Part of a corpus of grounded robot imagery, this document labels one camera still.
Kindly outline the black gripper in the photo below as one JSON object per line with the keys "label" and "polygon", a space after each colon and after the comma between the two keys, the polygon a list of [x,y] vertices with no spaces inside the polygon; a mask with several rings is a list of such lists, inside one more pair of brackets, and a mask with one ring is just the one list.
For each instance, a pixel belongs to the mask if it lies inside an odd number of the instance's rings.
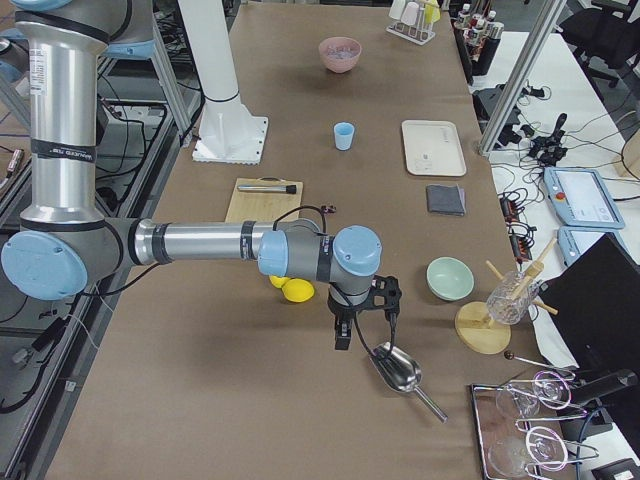
{"label": "black gripper", "polygon": [[400,314],[401,296],[398,279],[393,276],[374,275],[364,292],[358,294],[350,294],[337,283],[331,283],[327,304],[334,314],[335,349],[349,349],[352,322],[362,311],[382,310],[391,329],[395,330]]}

